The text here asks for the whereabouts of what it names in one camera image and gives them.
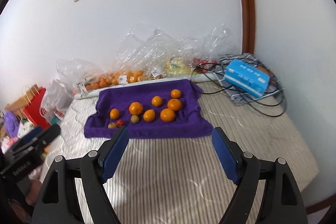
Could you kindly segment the left hand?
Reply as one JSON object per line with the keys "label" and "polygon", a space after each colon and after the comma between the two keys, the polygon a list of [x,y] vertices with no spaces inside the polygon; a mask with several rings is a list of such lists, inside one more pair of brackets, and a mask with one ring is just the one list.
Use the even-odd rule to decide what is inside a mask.
{"label": "left hand", "polygon": [[39,180],[31,180],[30,183],[30,191],[26,195],[26,202],[29,205],[34,206],[42,187],[42,183]]}

